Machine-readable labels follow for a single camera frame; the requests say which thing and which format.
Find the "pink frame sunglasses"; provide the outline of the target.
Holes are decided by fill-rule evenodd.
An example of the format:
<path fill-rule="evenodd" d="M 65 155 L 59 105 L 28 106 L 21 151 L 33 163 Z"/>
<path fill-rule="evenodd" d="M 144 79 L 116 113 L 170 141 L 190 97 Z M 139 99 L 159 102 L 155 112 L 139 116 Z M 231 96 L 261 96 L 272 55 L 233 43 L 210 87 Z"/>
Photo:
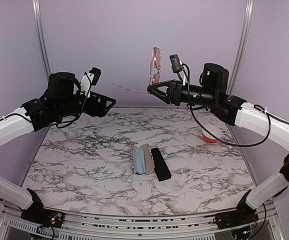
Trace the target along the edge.
<path fill-rule="evenodd" d="M 151 54 L 151 59 L 150 59 L 150 67 L 149 67 L 149 86 L 151 85 L 156 85 L 160 82 L 161 76 L 160 76 L 160 71 L 161 71 L 161 66 L 162 66 L 162 51 L 159 47 L 154 47 L 152 49 L 152 54 Z M 118 88 L 121 88 L 123 90 L 129 91 L 129 92 L 134 92 L 138 94 L 149 94 L 147 91 L 139 91 L 139 90 L 133 90 L 124 86 L 121 86 L 116 83 L 112 83 L 113 86 L 116 86 Z"/>

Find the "blue cleaning cloth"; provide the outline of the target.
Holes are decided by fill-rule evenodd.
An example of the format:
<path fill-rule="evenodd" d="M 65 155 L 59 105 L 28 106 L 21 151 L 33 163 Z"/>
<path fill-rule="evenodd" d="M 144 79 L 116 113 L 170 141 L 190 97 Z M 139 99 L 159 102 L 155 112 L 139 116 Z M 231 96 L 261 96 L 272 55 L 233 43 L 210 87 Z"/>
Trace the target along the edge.
<path fill-rule="evenodd" d="M 132 147 L 133 170 L 135 173 L 142 175 L 145 173 L 145 157 L 142 148 Z"/>

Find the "striped flag glasses pouch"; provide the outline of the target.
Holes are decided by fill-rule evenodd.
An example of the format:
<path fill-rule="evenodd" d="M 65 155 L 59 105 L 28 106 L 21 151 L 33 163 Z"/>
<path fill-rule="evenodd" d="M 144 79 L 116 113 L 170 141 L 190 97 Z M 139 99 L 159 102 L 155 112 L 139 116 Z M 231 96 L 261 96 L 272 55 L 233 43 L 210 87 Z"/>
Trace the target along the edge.
<path fill-rule="evenodd" d="M 141 147 L 130 147 L 131 170 L 137 175 L 149 175 L 155 170 L 154 158 L 150 146 L 145 143 Z"/>

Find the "black glasses case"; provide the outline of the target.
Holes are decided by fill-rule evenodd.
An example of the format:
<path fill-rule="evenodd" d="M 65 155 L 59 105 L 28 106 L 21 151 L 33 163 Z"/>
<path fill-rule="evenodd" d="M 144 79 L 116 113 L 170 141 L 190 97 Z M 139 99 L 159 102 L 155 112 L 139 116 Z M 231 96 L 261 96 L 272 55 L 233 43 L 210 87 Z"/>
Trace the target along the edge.
<path fill-rule="evenodd" d="M 172 177 L 172 174 L 159 150 L 159 148 L 155 147 L 151 149 L 151 154 L 154 161 L 154 171 L 160 182 L 169 180 Z"/>

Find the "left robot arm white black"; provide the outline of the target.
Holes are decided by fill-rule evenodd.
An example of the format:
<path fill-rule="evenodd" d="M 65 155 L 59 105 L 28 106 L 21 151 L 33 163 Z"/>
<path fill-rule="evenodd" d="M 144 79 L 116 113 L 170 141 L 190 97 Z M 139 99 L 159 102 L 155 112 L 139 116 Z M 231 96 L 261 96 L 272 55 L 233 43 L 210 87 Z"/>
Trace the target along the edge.
<path fill-rule="evenodd" d="M 77 80 L 75 74 L 57 72 L 48 77 L 46 91 L 0 118 L 0 147 L 23 135 L 56 126 L 65 128 L 83 113 L 104 117 L 116 100 L 91 91 L 98 83 L 101 70 L 94 67 Z M 64 213 L 46 209 L 34 190 L 20 187 L 0 176 L 0 200 L 16 205 L 21 218 L 59 228 Z"/>

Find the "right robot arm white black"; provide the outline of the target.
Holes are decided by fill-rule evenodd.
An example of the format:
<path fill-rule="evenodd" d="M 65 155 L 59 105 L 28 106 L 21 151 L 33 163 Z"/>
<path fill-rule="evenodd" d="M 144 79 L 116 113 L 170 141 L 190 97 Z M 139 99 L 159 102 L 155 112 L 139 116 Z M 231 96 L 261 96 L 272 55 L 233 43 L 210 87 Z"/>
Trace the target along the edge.
<path fill-rule="evenodd" d="M 229 71 L 218 64 L 204 64 L 199 86 L 190 84 L 189 68 L 184 63 L 176 62 L 171 66 L 177 75 L 184 73 L 178 80 L 160 81 L 160 66 L 154 63 L 150 68 L 156 69 L 149 74 L 147 91 L 150 94 L 167 104 L 207 107 L 222 122 L 263 136 L 265 141 L 270 140 L 287 151 L 280 170 L 245 193 L 235 210 L 218 213 L 213 221 L 219 229 L 224 229 L 258 219 L 257 208 L 289 187 L 289 122 L 258 104 L 228 95 Z"/>

